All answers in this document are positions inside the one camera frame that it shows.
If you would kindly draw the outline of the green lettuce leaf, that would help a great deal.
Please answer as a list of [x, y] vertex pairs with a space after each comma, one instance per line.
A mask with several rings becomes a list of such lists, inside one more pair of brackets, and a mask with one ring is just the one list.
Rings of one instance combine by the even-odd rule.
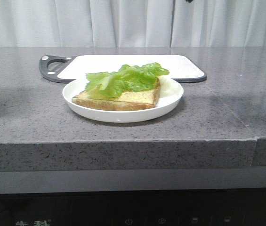
[[116, 72], [87, 73], [89, 82], [85, 91], [92, 98], [111, 100], [120, 97], [124, 92], [152, 90], [158, 85], [158, 77], [168, 74], [169, 70], [157, 62], [143, 66], [122, 65]]

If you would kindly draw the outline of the bottom toasted bread slice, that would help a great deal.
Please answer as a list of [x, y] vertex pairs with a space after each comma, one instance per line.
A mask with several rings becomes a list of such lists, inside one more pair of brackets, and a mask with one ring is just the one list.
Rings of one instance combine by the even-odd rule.
[[72, 97], [72, 102], [83, 107], [107, 111], [145, 110], [156, 107], [160, 98], [160, 89], [160, 80], [157, 79], [151, 90], [125, 91], [120, 97], [110, 100], [94, 92], [82, 91]]

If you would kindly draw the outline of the white round plate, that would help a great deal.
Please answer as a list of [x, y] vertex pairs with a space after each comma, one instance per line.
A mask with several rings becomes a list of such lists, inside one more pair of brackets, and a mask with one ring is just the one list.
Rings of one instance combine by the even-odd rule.
[[105, 111], [86, 108], [72, 102], [72, 97], [82, 92], [87, 82], [86, 79], [77, 79], [70, 82], [63, 88], [63, 98], [75, 113], [88, 119], [103, 122], [131, 123], [161, 117], [175, 109], [184, 93], [180, 83], [173, 79], [165, 78], [161, 85], [162, 96], [159, 98], [155, 108], [137, 111]]

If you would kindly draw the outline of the white grey cutting board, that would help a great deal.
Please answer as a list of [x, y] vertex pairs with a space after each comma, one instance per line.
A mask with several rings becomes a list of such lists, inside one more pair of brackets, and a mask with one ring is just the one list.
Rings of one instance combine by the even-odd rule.
[[39, 70], [49, 81], [69, 83], [83, 78], [87, 73], [114, 72], [122, 65], [142, 66], [153, 62], [167, 69], [170, 78], [180, 83], [201, 82], [207, 79], [205, 72], [181, 55], [47, 55], [40, 59]]

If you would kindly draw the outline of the white pleated curtain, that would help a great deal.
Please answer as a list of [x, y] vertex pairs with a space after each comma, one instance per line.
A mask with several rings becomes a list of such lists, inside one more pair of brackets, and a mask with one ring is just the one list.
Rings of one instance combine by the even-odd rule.
[[0, 47], [266, 46], [266, 0], [1, 0]]

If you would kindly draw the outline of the black appliance control panel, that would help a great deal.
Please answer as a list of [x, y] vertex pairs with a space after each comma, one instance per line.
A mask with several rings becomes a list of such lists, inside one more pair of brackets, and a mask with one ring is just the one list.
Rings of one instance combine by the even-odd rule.
[[0, 226], [266, 226], [266, 188], [0, 194]]

